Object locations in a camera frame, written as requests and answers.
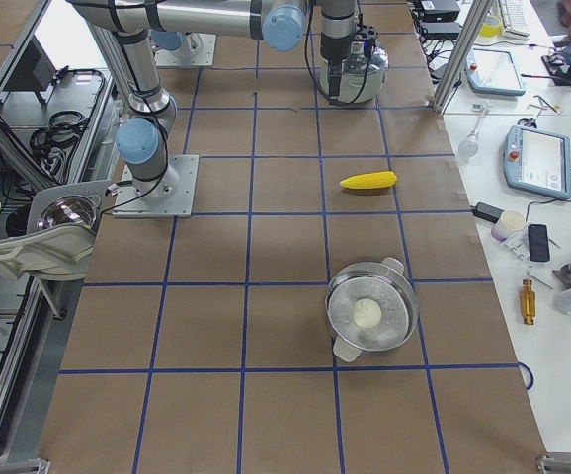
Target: yellow corn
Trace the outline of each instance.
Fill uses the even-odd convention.
[[[376,190],[379,188],[390,188],[396,182],[397,175],[392,171],[378,171],[350,176],[341,181],[340,185],[349,190]]]

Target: tablet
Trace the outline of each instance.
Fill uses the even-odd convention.
[[[569,137],[514,125],[503,147],[507,184],[550,198],[571,198]]]
[[[508,51],[473,48],[466,58],[465,74],[470,89],[476,93],[502,96],[525,93],[525,85]]]

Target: mounting plate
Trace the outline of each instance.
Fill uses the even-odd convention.
[[[164,199],[137,199],[112,211],[113,216],[131,219],[150,219],[153,217],[191,217],[198,177],[198,155],[170,155],[169,167],[173,168],[180,178],[176,189]],[[131,180],[131,171],[125,165],[122,180]],[[119,188],[115,205],[136,198],[136,190],[132,186]]]
[[[215,40],[217,35],[200,34],[203,40],[202,50],[193,57],[180,58],[165,49],[156,51],[154,60],[162,68],[191,69],[195,67],[212,67],[215,58]]]

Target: white cup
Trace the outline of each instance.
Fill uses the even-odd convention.
[[[514,210],[504,210],[499,220],[492,227],[492,237],[499,242],[503,242],[508,237],[523,230],[525,218],[522,214]]]

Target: pipette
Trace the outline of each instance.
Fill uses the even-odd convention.
[[[476,155],[476,152],[479,151],[479,128],[481,127],[481,123],[485,116],[488,115],[490,112],[490,108],[488,105],[483,107],[481,111],[481,115],[479,116],[478,120],[476,121],[476,125],[470,131],[470,133],[459,143],[458,153],[457,156],[459,158],[460,164],[466,164],[467,161]]]

